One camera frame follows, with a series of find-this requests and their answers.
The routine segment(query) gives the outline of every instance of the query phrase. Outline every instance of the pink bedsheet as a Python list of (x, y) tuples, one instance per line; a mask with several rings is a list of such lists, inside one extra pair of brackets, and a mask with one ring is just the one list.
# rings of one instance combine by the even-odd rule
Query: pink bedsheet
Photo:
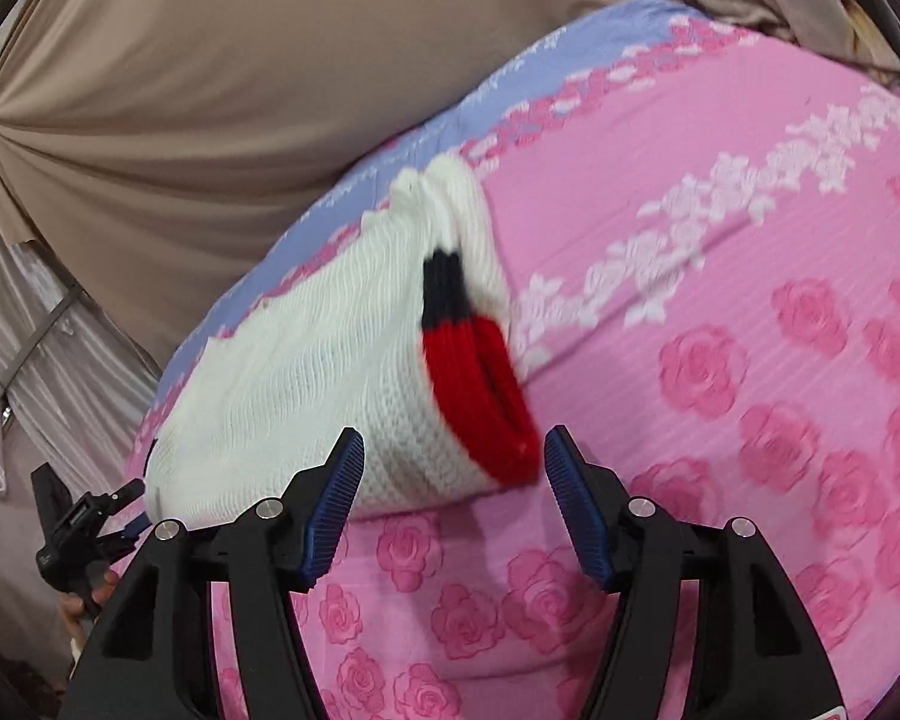
[[(514, 295), (514, 362), (541, 428), (566, 423), (633, 493), (759, 524), (861, 720), (900, 673), (900, 100), (772, 39), (671, 28), (463, 146)], [(232, 720), (222, 587), (215, 604)], [(295, 598), (333, 720), (573, 718), (613, 605), (545, 483), (351, 522)]]

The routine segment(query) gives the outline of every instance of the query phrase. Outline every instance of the metal bar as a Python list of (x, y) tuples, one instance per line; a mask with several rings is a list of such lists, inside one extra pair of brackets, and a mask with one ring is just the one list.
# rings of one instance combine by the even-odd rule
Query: metal bar
[(47, 333), (50, 332), (50, 329), (58, 322), (58, 319), (66, 313), (67, 309), (77, 301), (82, 292), (83, 288), (79, 284), (74, 284), (70, 288), (70, 291), (63, 296), (63, 300), (60, 300), (60, 303), (55, 305), (53, 311), (50, 311), (44, 317), (43, 322), (40, 322), (40, 324), (37, 325), (37, 328), (31, 333), (31, 336), (26, 339), (24, 346), (20, 347), (20, 351), (17, 352), (16, 357), (13, 358), (10, 365), (7, 366), (7, 369), (2, 372), (0, 376), (0, 403), (2, 399), (4, 399), (7, 391), (10, 389), (10, 385), (13, 384), (13, 380), (16, 379), (21, 368), (24, 367), (26, 361), (31, 357), (31, 354), (34, 354), (34, 349), (36, 349), (37, 346), (40, 346), (40, 341), (44, 340)]

